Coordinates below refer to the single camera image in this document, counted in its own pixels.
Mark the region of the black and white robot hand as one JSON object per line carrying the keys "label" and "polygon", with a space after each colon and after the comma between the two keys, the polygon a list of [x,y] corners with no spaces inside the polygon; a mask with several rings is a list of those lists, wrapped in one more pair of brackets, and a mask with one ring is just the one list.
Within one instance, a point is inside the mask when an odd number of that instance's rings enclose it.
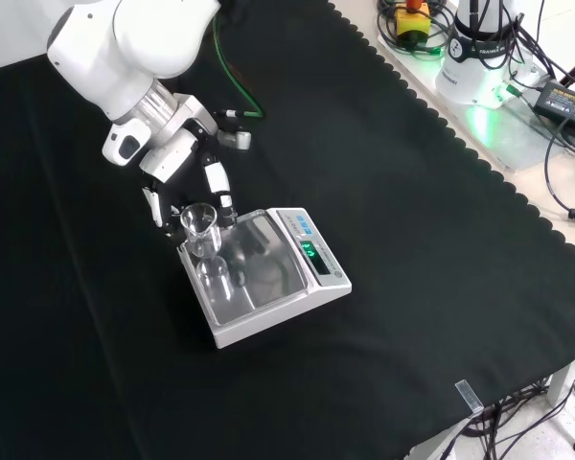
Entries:
{"label": "black and white robot hand", "polygon": [[202,166],[216,199],[218,224],[223,228],[236,224],[229,179],[214,153],[218,140],[216,120],[195,96],[151,90],[113,123],[103,156],[119,167],[142,157],[142,191],[152,219],[165,236],[181,243],[186,237],[178,221],[186,198],[176,190],[176,183],[194,163]]}

